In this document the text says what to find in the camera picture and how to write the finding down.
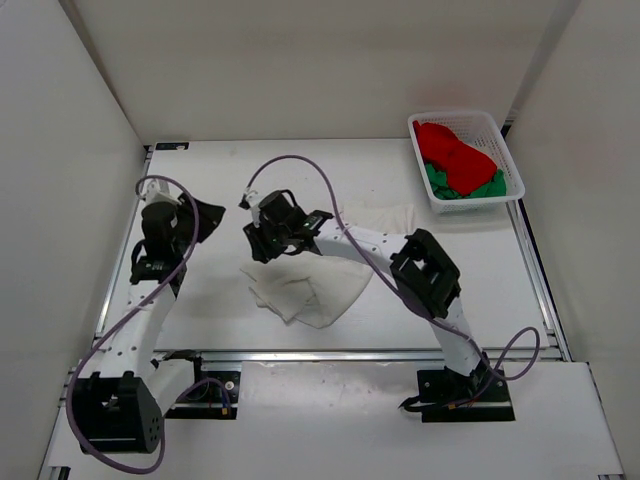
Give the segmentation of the white t shirt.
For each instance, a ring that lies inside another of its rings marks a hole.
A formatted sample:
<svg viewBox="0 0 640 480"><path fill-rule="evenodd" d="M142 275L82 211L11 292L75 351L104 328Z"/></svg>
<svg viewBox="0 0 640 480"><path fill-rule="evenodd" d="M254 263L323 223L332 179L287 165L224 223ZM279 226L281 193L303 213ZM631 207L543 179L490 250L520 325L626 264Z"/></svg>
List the white t shirt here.
<svg viewBox="0 0 640 480"><path fill-rule="evenodd" d="M351 233L357 227L387 234L414 231L411 204L368 207L346 203L336 214ZM304 323L316 329L332 325L369 284L373 270L361 262L314 253L283 255L267 264L248 262L241 271L249 277L256 305L270 310L284 323Z"/></svg>

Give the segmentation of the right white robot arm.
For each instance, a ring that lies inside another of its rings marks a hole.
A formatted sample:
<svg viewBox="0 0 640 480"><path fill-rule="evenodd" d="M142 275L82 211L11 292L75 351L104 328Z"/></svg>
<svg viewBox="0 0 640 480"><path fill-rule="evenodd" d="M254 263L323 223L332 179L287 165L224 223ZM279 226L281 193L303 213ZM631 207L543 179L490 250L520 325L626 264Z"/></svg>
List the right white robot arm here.
<svg viewBox="0 0 640 480"><path fill-rule="evenodd" d="M431 233L403 236L351 226L321 210L305 213L289 190L263 196L248 188L240 207L251 212L243 231L255 261L309 252L372 267L411 312L431 323L452 393L470 400L484 389L486 356L464 316L460 271Z"/></svg>

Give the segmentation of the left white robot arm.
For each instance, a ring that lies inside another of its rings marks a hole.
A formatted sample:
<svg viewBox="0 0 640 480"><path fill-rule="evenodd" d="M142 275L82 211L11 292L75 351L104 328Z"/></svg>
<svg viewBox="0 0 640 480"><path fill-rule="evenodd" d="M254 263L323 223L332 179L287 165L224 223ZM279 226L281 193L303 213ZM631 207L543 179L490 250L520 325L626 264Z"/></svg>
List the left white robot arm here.
<svg viewBox="0 0 640 480"><path fill-rule="evenodd" d="M164 416L184 396L206 395L210 377L189 357L155 358L161 327L184 277L183 259L204 242L225 209L185 195L150 196L141 211L143 237L133 249L127 323L101 347L72 389L72 414L89 446L103 454L152 453Z"/></svg>

